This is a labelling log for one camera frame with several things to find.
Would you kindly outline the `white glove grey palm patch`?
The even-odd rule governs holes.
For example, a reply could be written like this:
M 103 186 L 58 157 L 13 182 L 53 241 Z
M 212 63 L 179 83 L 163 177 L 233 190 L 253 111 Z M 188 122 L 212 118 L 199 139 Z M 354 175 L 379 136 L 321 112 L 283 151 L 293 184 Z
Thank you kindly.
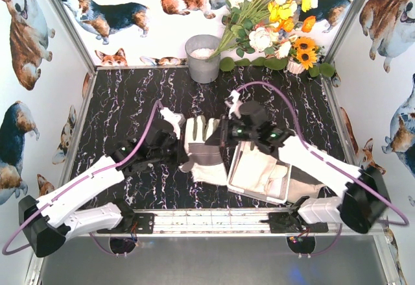
M 219 146 L 207 145 L 206 140 L 219 125 L 215 118 L 206 119 L 203 115 L 188 118 L 184 130 L 184 151 L 188 161 L 179 169 L 191 172 L 193 182 L 204 182 L 216 186 L 226 186 L 228 175 Z

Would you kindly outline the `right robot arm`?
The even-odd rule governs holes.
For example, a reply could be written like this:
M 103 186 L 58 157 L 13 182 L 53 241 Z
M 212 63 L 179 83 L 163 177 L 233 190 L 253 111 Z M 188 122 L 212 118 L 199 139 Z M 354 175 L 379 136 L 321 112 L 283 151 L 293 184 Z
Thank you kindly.
M 390 202 L 383 175 L 376 167 L 357 167 L 318 150 L 293 130 L 273 125 L 256 101 L 242 103 L 236 112 L 222 116 L 206 145 L 224 147 L 239 142 L 252 142 L 263 154 L 298 168 L 335 192 L 339 202 L 334 197 L 303 201 L 298 214 L 307 224 L 344 223 L 366 234 Z

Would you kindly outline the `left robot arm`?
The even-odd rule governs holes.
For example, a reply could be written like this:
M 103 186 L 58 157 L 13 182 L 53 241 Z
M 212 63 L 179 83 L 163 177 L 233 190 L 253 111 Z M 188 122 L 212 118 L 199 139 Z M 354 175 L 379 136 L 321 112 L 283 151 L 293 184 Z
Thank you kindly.
M 181 142 L 184 119 L 155 119 L 143 139 L 131 136 L 100 157 L 87 171 L 59 189 L 18 204 L 19 224 L 38 258 L 56 252 L 71 238 L 98 230 L 126 231 L 133 212 L 126 203 L 114 201 L 82 210 L 94 196 L 151 164 L 183 164 L 187 155 Z

